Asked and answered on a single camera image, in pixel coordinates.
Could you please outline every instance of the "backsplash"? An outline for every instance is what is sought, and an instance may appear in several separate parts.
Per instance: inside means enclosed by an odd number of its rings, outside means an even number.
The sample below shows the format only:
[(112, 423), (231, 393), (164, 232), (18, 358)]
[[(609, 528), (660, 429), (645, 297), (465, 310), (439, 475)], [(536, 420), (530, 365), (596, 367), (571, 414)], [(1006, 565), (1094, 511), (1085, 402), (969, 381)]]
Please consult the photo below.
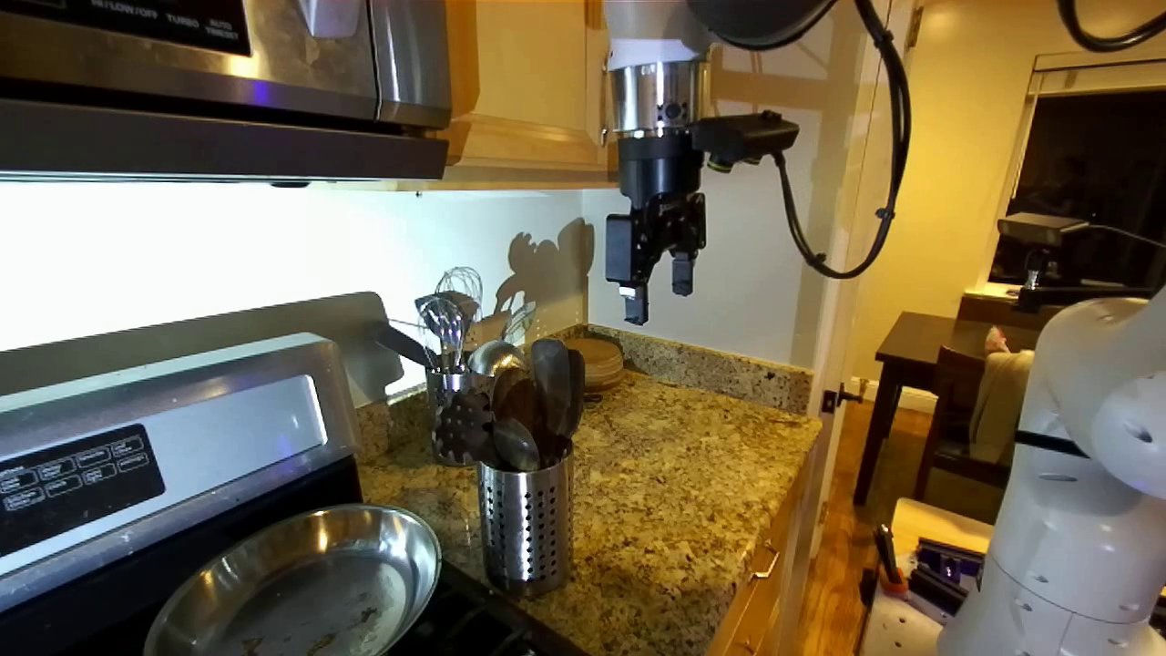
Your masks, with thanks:
[(735, 358), (735, 352), (719, 352), (688, 341), (667, 341), (667, 337), (650, 337), (650, 335), (629, 335), (616, 327), (588, 327), (589, 335), (616, 337), (623, 350), (623, 362), (629, 367), (643, 367), (655, 379), (685, 381), (685, 387), (705, 387), (714, 393), (728, 396), (748, 396), (757, 403), (773, 403), (784, 413), (810, 413), (810, 387), (814, 373), (810, 367), (791, 367), (791, 365), (770, 365), (756, 358)]

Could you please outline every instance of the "stainless steel pan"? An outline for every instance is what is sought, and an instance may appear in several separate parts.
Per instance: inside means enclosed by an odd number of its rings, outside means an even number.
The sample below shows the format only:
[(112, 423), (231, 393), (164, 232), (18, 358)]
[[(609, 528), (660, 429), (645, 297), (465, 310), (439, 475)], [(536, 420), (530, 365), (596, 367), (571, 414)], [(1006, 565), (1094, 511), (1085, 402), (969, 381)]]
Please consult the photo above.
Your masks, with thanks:
[(190, 574), (156, 612), (147, 656), (386, 651), (431, 605), (441, 542), (392, 508), (278, 520)]

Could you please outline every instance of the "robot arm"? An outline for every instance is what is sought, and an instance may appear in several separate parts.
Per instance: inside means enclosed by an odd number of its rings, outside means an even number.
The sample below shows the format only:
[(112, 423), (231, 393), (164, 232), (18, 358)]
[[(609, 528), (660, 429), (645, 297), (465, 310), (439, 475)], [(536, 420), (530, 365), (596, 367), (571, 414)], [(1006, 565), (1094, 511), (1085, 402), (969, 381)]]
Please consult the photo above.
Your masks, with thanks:
[[(909, 81), (877, 24), (870, 0), (855, 0), (861, 16), (890, 60), (895, 87), (895, 164), (893, 193), (909, 159)], [(757, 164), (764, 152), (784, 173), (787, 218), (805, 262), (828, 278), (855, 278), (887, 244), (893, 212), (883, 212), (883, 228), (870, 256), (836, 272), (825, 267), (796, 218), (796, 200), (784, 171), (784, 148), (796, 144), (799, 127), (780, 113), (711, 116), (707, 67), (711, 41), (748, 52), (773, 52), (814, 29), (836, 0), (606, 0), (612, 31), (612, 127), (618, 144), (618, 193), (629, 200), (627, 215), (609, 215), (606, 278), (618, 284), (629, 324), (650, 319), (650, 278), (664, 250), (675, 260), (675, 291), (694, 296), (697, 250), (707, 244), (698, 169)]]
[(1166, 291), (1054, 316), (1024, 426), (1074, 442), (1124, 483), (1166, 498)]

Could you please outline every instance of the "stainless steel utensil holder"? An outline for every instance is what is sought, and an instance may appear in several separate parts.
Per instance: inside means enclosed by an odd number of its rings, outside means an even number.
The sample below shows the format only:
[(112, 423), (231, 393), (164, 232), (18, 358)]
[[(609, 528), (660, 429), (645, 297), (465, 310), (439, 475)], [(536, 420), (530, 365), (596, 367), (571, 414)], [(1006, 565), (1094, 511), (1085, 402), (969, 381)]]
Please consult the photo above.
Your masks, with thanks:
[(484, 574), (498, 591), (542, 595), (571, 565), (571, 455), (542, 470), (477, 464)]

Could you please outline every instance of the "wooden cabinet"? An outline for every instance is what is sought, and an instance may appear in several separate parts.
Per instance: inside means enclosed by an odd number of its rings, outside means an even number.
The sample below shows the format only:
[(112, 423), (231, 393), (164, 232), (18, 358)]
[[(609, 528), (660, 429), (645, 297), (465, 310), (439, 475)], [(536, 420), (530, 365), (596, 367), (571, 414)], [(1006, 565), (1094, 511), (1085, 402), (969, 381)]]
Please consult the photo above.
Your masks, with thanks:
[(448, 182), (609, 182), (603, 0), (448, 0)]
[(760, 520), (757, 542), (745, 562), (735, 599), (719, 628), (711, 656), (780, 656), (799, 636), (810, 584), (815, 498), (825, 489), (828, 436), (815, 436), (791, 495)]

